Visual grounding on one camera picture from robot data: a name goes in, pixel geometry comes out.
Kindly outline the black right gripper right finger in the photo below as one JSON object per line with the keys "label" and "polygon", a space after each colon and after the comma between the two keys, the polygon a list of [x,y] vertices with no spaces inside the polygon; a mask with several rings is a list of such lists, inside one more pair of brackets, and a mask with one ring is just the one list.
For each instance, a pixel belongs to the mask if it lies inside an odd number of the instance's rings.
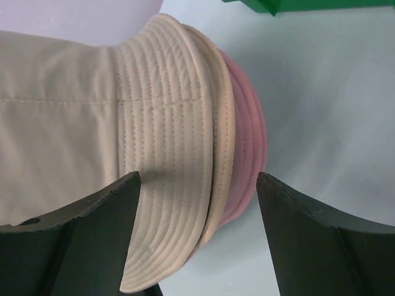
{"label": "black right gripper right finger", "polygon": [[394,295],[394,227],[342,212],[260,173],[260,211],[281,295]]}

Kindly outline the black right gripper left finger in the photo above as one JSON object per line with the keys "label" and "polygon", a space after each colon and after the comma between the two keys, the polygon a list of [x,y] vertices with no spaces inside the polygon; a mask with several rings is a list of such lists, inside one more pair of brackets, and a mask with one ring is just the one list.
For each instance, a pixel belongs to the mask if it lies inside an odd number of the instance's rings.
{"label": "black right gripper left finger", "polygon": [[132,172],[58,210],[1,226],[1,294],[118,295],[140,189]]}

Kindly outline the beige smile bucket hat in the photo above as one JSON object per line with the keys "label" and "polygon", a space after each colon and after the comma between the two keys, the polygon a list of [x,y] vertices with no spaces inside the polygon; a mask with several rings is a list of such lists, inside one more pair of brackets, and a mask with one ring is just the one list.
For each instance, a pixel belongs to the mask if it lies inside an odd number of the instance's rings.
{"label": "beige smile bucket hat", "polygon": [[115,46],[1,32],[1,223],[141,177],[120,289],[178,271],[214,188],[215,47],[159,14]]}

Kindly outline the peach embroidered bucket hat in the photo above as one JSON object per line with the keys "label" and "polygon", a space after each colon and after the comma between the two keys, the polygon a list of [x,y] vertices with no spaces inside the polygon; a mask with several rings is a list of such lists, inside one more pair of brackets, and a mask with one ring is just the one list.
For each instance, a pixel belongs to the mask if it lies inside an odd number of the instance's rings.
{"label": "peach embroidered bucket hat", "polygon": [[195,247],[207,244],[219,226],[230,192],[235,152],[235,107],[228,67],[216,45],[199,30],[185,25],[200,50],[207,69],[213,98],[213,173],[206,223]]}

